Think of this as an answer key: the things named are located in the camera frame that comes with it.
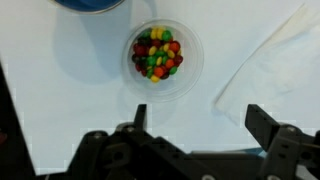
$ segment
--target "blue object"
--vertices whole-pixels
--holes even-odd
[[[124,0],[54,0],[66,8],[80,12],[102,12],[112,9]]]

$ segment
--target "white napkin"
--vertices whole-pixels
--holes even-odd
[[[244,62],[214,105],[237,125],[248,104],[276,111],[319,61],[320,15],[303,5]]]

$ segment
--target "white surface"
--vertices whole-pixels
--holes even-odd
[[[133,27],[156,16],[193,27],[205,64],[188,94],[169,103],[148,103],[148,131],[186,152],[255,146],[245,128],[212,111],[212,100],[301,4],[126,0],[101,15],[77,15],[44,0],[2,3],[1,63],[37,174],[64,171],[86,132],[111,134],[118,123],[133,119],[136,106],[144,102],[121,81],[121,50]]]
[[[303,6],[244,63],[215,107],[240,125],[244,124],[248,104],[263,104],[265,111],[281,112],[288,98],[306,97],[311,90],[312,99],[300,99],[288,108],[302,114],[306,109],[319,108],[319,84],[312,78],[319,77],[319,49],[320,11]],[[320,129],[314,118],[319,115],[320,111],[315,111],[305,116],[300,127]]]

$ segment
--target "screw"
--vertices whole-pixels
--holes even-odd
[[[203,175],[201,180],[216,180],[213,176],[211,175]]]
[[[296,128],[291,127],[291,126],[287,127],[287,129],[288,129],[290,132],[295,132],[295,131],[296,131]]]
[[[127,130],[128,130],[128,132],[132,132],[132,131],[134,131],[134,127],[130,126],[127,128]]]
[[[267,180],[281,180],[278,176],[275,176],[275,175],[269,175],[267,177]]]
[[[94,134],[94,138],[99,139],[102,136],[101,133],[97,132]]]

